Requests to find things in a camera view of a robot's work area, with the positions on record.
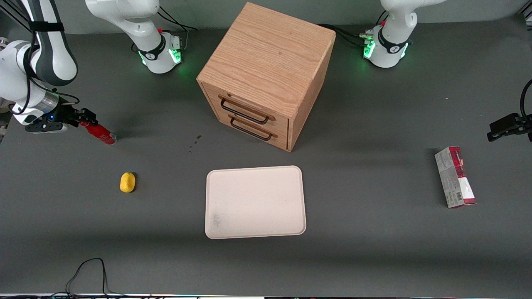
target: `yellow object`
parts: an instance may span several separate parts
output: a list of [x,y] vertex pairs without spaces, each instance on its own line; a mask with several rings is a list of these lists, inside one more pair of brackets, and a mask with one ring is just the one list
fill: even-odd
[[120,179],[120,190],[129,193],[135,189],[135,175],[131,172],[125,172]]

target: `green led light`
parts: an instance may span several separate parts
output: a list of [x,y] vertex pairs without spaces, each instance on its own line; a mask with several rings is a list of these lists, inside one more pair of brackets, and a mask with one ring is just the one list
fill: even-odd
[[146,61],[144,61],[144,57],[142,57],[142,54],[140,53],[140,51],[138,51],[138,55],[140,56],[140,59],[142,59],[142,64],[146,65]]
[[375,49],[375,42],[372,40],[369,45],[366,46],[366,49],[364,50],[364,56],[366,58],[370,58],[373,54],[373,50]]
[[175,64],[178,64],[179,62],[181,62],[181,51],[180,50],[168,49],[168,53],[170,53],[170,56],[172,56],[173,62]]
[[404,50],[403,50],[403,54],[401,54],[401,58],[403,58],[404,55],[406,54],[406,48],[408,48],[408,43],[406,43],[406,45],[404,45]]

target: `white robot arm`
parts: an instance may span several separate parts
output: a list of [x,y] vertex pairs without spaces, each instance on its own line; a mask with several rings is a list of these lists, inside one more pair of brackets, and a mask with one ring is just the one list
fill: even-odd
[[85,4],[94,16],[112,23],[131,38],[150,71],[166,73],[181,62],[179,37],[159,32],[147,19],[159,11],[159,0],[85,0]]
[[39,46],[16,40],[0,51],[0,97],[14,102],[15,118],[28,125],[52,111],[59,102],[56,94],[39,88],[30,77],[64,86],[74,80],[78,67],[54,0],[22,0],[22,4]]
[[385,25],[366,30],[372,36],[367,41],[364,57],[381,68],[391,68],[404,57],[408,38],[418,24],[415,9],[445,2],[447,0],[380,0],[388,11]]
[[79,122],[96,126],[96,115],[90,110],[76,110],[58,95],[61,93],[40,85],[44,81],[64,86],[78,73],[54,0],[21,2],[30,17],[32,41],[0,46],[0,97],[14,102],[11,111],[27,132],[64,132],[68,125],[77,127]]

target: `cardboard box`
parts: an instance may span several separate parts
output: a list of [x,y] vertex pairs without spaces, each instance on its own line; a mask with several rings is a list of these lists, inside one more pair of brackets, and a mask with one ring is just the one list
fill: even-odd
[[450,146],[435,155],[449,208],[476,204],[475,196],[464,171],[460,146]]

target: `metal handle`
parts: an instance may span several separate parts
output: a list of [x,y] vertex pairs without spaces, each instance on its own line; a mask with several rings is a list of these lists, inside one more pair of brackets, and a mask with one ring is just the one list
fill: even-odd
[[263,121],[260,121],[260,120],[258,120],[258,119],[254,119],[253,117],[249,117],[249,116],[247,116],[247,115],[245,115],[245,114],[243,114],[243,113],[240,113],[240,112],[238,112],[238,111],[236,111],[236,110],[234,110],[234,109],[231,109],[231,108],[229,108],[229,107],[227,107],[227,106],[224,106],[223,104],[224,104],[225,102],[226,102],[226,99],[222,98],[222,102],[220,103],[220,105],[222,106],[222,108],[223,108],[224,110],[227,110],[227,111],[229,111],[229,112],[232,112],[232,113],[234,113],[234,114],[236,114],[236,115],[238,115],[238,116],[240,116],[240,117],[243,117],[243,118],[245,118],[245,119],[247,119],[247,120],[251,120],[251,121],[256,122],[256,123],[258,123],[258,124],[265,124],[265,123],[270,119],[270,117],[266,117]]
[[247,133],[247,134],[249,134],[249,135],[251,135],[251,136],[253,136],[253,137],[256,137],[256,138],[258,138],[258,139],[260,139],[260,140],[262,140],[262,141],[268,141],[268,140],[270,140],[271,137],[273,136],[273,134],[270,133],[270,135],[269,135],[268,137],[264,138],[264,137],[262,137],[262,136],[260,136],[260,135],[258,135],[258,134],[255,134],[255,133],[253,133],[253,132],[251,132],[251,131],[248,131],[248,130],[242,128],[242,127],[237,126],[236,124],[233,123],[234,121],[235,121],[235,118],[231,118],[231,126],[232,126],[233,128],[235,128],[235,129],[237,129],[237,130],[240,130],[240,131],[242,131],[242,132],[244,132],[244,133]]

